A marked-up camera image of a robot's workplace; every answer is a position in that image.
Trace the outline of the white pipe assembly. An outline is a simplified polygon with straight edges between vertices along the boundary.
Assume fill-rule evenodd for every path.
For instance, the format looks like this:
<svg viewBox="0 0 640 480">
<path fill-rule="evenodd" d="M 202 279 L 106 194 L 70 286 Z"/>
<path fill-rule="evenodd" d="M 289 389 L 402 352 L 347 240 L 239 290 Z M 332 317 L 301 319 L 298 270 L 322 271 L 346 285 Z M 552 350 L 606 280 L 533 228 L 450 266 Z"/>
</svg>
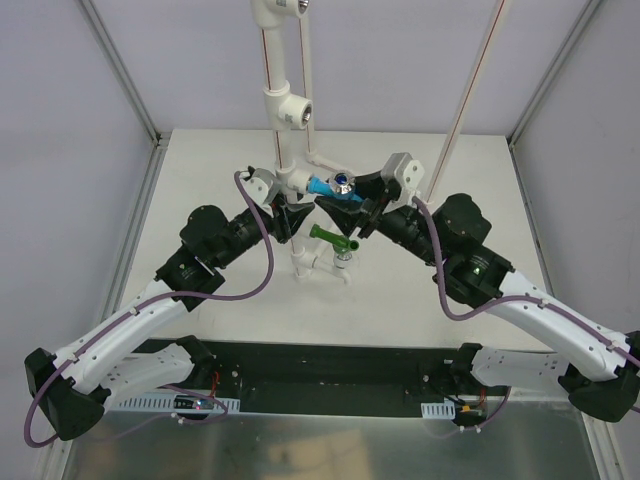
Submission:
<svg viewBox="0 0 640 480">
<path fill-rule="evenodd" d="M 264 102 L 275 149 L 275 175 L 281 182 L 281 190 L 288 196 L 308 194 L 307 185 L 311 173 L 300 169 L 291 150 L 290 132 L 302 130 L 306 133 L 306 161 L 333 173 L 343 172 L 343 166 L 331 162 L 317 153 L 315 148 L 315 125 L 312 103 L 312 63 L 307 1 L 256 0 L 250 3 L 253 19 L 259 28 L 262 57 L 265 71 L 263 87 Z M 506 17 L 510 3 L 497 1 L 470 71 L 465 89 L 460 97 L 455 116 L 441 148 L 431 178 L 422 178 L 419 192 L 429 202 L 438 190 L 444 171 L 456 147 L 462 131 L 467 110 L 473 99 L 476 86 L 482 76 L 484 65 Z M 287 18 L 299 24 L 301 62 L 303 69 L 302 96 L 291 92 L 286 78 L 285 49 L 282 27 Z"/>
</svg>

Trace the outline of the blue plastic faucet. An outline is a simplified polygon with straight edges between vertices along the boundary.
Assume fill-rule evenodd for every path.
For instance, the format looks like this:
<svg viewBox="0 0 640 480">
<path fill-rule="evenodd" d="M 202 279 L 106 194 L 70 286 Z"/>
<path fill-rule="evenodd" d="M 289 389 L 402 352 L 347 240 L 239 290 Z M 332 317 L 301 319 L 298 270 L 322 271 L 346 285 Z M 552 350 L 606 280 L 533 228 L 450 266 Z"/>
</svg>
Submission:
<svg viewBox="0 0 640 480">
<path fill-rule="evenodd" d="M 355 177 L 346 172 L 337 172 L 326 181 L 312 176 L 308 181 L 307 193 L 344 201 L 363 201 L 356 193 Z"/>
</svg>

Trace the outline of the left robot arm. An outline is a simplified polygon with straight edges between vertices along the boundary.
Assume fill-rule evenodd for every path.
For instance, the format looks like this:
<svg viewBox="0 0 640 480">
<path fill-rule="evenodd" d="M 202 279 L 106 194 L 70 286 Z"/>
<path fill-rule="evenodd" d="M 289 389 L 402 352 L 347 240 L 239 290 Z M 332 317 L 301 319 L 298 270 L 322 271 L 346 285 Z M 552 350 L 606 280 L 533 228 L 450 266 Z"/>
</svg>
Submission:
<svg viewBox="0 0 640 480">
<path fill-rule="evenodd" d="M 55 352 L 43 348 L 24 360 L 32 396 L 23 426 L 31 448 L 73 440 L 91 430 L 113 406 L 156 387 L 183 382 L 199 389 L 210 380 L 213 357 L 194 336 L 155 354 L 133 351 L 156 331 L 194 311 L 205 301 L 237 302 L 259 295 L 275 267 L 275 243 L 288 242 L 313 211 L 311 203 L 291 204 L 281 194 L 266 208 L 250 195 L 233 219 L 214 205 L 189 214 L 180 247 L 137 296 L 93 330 Z M 267 254 L 264 279 L 253 289 L 220 295 L 222 269 L 257 244 Z"/>
</svg>

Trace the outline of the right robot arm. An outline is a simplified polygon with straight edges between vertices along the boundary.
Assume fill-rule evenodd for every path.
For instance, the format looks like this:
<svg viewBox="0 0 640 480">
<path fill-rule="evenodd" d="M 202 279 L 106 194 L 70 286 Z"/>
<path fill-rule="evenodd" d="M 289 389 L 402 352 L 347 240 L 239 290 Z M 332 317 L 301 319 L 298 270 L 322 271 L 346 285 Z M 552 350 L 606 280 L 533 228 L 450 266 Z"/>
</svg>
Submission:
<svg viewBox="0 0 640 480">
<path fill-rule="evenodd" d="M 450 369 L 452 387 L 473 394 L 484 386 L 564 391 L 572 406 L 616 423 L 636 410 L 639 397 L 639 334 L 608 329 L 543 292 L 510 261 L 484 246 L 490 222 L 466 193 L 449 196 L 430 212 L 379 172 L 354 178 L 350 192 L 316 189 L 315 202 L 346 236 L 379 232 L 435 268 L 441 310 L 452 321 L 481 313 L 499 317 L 547 346 L 545 352 L 503 353 L 472 344 L 465 361 Z"/>
</svg>

